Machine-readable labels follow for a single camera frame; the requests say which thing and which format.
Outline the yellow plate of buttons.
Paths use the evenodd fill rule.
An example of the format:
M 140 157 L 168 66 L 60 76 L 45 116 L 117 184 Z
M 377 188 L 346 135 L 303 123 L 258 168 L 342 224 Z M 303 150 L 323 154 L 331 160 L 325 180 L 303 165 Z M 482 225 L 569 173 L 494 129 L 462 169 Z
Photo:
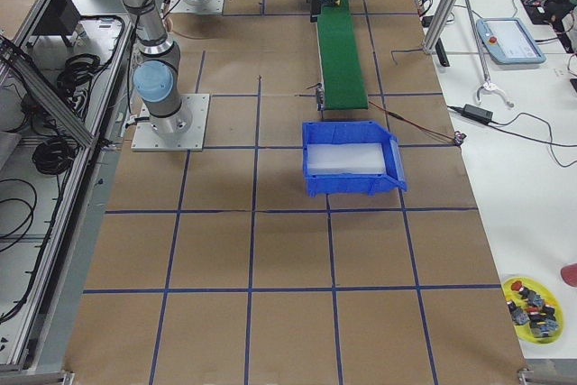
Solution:
M 564 329 L 561 304 L 553 292 L 527 276 L 512 276 L 501 287 L 517 337 L 531 344 L 551 344 Z

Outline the blue destination bin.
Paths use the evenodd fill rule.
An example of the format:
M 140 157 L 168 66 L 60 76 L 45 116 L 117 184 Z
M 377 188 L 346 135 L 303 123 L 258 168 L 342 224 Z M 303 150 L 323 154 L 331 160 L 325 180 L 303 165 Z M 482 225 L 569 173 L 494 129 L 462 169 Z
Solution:
M 407 181 L 398 139 L 373 121 L 302 124 L 303 177 L 307 193 L 375 195 Z

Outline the teach pendant tablet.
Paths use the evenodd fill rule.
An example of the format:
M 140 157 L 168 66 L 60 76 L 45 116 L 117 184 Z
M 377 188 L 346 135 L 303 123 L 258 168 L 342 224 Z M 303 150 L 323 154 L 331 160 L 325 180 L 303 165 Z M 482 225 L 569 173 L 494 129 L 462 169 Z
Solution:
M 544 53 L 518 18 L 478 19 L 477 33 L 490 57 L 502 65 L 541 64 Z

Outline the white foam pad destination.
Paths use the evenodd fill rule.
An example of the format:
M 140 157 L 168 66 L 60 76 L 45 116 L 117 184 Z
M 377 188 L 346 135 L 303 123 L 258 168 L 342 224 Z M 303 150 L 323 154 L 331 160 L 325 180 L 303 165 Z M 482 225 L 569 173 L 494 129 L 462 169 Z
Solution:
M 305 167 L 311 175 L 376 175 L 386 171 L 379 143 L 310 144 Z

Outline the black power adapter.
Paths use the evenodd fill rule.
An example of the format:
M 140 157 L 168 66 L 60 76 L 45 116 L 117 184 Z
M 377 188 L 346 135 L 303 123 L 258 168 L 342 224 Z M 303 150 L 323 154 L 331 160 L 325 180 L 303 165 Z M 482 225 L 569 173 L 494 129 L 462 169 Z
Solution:
M 463 106 L 462 115 L 480 124 L 490 124 L 493 113 L 476 105 L 466 104 Z

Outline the green conveyor belt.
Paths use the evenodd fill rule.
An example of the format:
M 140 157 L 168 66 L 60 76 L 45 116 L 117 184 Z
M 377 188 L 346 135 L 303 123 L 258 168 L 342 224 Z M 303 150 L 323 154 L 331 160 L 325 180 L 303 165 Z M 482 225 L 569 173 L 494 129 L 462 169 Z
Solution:
M 316 25 L 321 81 L 316 85 L 317 108 L 354 110 L 368 107 L 348 0 L 340 7 L 321 7 Z

